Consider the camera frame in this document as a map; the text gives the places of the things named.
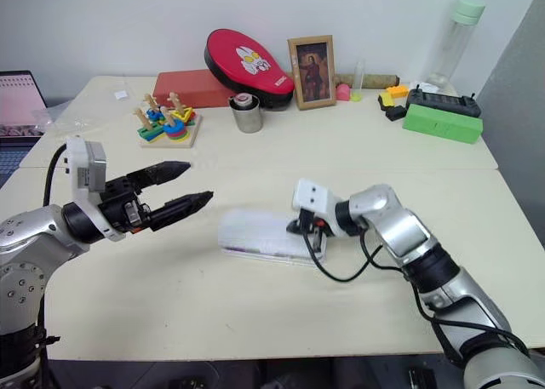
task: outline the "picture frame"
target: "picture frame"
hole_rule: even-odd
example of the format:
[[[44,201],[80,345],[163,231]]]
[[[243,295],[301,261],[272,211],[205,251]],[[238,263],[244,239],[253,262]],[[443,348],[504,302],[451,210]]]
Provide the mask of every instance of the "picture frame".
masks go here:
[[[300,110],[336,103],[333,36],[290,38],[291,70]]]

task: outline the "robotic arm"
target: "robotic arm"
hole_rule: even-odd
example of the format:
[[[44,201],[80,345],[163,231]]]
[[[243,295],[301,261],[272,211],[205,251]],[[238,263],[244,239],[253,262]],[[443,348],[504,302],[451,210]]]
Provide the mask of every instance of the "robotic arm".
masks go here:
[[[356,236],[367,229],[376,232],[433,312],[433,332],[446,357],[465,367],[467,389],[545,387],[536,365],[502,334],[510,333],[511,328],[494,301],[452,260],[420,219],[401,205],[390,186],[372,186],[343,201],[310,180],[300,180],[292,204],[300,211],[299,231],[325,222],[324,232],[338,237]],[[453,326],[456,323],[490,328]]]
[[[153,231],[198,212],[212,192],[185,195],[151,211],[138,195],[173,180],[189,163],[162,162],[106,182],[100,143],[67,141],[74,202],[25,212],[0,224],[0,388],[41,387],[40,353],[48,340],[37,325],[40,301],[55,270],[89,245],[126,232]]]

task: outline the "pink ball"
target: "pink ball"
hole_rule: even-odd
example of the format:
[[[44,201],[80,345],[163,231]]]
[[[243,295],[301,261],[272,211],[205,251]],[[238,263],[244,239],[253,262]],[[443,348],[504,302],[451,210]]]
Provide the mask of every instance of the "pink ball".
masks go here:
[[[350,101],[350,86],[348,84],[339,84],[336,92],[339,101]]]

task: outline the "table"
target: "table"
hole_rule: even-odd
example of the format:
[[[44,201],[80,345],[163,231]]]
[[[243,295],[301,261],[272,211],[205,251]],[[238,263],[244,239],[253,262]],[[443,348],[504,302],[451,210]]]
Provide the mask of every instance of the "table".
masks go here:
[[[0,191],[3,216],[40,205],[45,170],[15,172]],[[545,307],[535,305],[545,289],[545,254],[497,171],[197,166],[146,189],[141,200],[155,209],[177,195],[214,190],[203,210],[160,232],[100,241],[54,274],[47,325],[62,340],[50,347],[50,356],[144,361],[439,351],[397,274],[370,269],[340,285],[311,266],[232,257],[218,249],[224,213],[237,207],[287,212],[300,177],[344,197],[375,183],[393,186],[504,311],[513,331],[528,346],[545,345]],[[69,200],[68,179],[57,169],[52,203]],[[336,274],[352,272],[361,261],[356,239],[328,243],[327,266]]]
[[[339,101],[334,107],[304,112],[297,111],[292,101],[285,111],[264,112],[263,130],[256,134],[238,131],[228,108],[204,109],[193,148],[142,150],[136,133],[140,121],[130,114],[144,93],[152,92],[154,82],[155,77],[95,77],[60,122],[76,117],[105,121],[78,133],[102,143],[110,172],[116,174],[161,157],[191,159],[195,166],[208,169],[497,169],[482,139],[469,145],[401,129],[402,120],[388,121],[376,101],[376,90],[365,90],[359,103]],[[121,88],[129,92],[129,99],[116,101],[113,92]],[[66,132],[46,133],[21,167],[47,167],[65,138]]]

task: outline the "floor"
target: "floor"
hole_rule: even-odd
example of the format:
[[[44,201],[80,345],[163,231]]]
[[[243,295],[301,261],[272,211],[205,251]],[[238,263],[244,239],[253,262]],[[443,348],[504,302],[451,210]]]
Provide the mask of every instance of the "floor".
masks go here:
[[[545,357],[536,355],[535,360],[545,372]],[[410,388],[407,369],[414,366],[432,369],[439,389],[463,388],[462,371],[439,354],[220,362],[51,361],[65,389],[106,385],[112,389],[167,389],[169,380],[183,376],[203,377],[206,387],[213,389]],[[285,377],[288,372],[290,382]]]

